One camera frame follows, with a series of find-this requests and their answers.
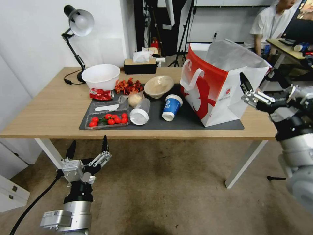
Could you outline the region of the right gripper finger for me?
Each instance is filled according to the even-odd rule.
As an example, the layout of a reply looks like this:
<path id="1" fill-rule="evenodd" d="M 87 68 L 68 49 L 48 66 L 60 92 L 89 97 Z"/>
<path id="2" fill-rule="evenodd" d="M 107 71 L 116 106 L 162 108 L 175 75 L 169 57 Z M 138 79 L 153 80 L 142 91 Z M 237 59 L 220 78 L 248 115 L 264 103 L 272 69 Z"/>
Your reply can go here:
<path id="1" fill-rule="evenodd" d="M 287 93 L 286 103 L 297 102 L 300 105 L 309 105 L 313 100 L 312 87 L 301 88 L 294 85 L 291 80 L 281 75 L 279 70 L 272 70 L 267 75 L 268 81 L 277 81 L 283 91 Z"/>
<path id="2" fill-rule="evenodd" d="M 241 100 L 250 106 L 256 106 L 258 102 L 271 105 L 276 102 L 275 98 L 264 94 L 259 88 L 253 90 L 251 83 L 244 73 L 240 73 L 240 88 L 243 92 Z"/>

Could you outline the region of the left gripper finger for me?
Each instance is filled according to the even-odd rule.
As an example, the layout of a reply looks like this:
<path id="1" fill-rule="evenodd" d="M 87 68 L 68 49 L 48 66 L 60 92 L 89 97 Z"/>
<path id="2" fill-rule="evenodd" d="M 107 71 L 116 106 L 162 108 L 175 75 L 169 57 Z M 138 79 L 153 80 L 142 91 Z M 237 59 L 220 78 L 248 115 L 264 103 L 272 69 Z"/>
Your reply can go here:
<path id="1" fill-rule="evenodd" d="M 61 162 L 64 164 L 68 161 L 73 160 L 74 155 L 75 155 L 75 150 L 76 150 L 76 140 L 73 140 L 73 142 L 71 143 L 71 145 L 66 151 L 65 158 L 63 158 Z"/>
<path id="2" fill-rule="evenodd" d="M 89 167 L 103 167 L 112 157 L 109 152 L 109 145 L 107 141 L 107 136 L 103 137 L 101 153 L 98 154 L 89 164 Z"/>

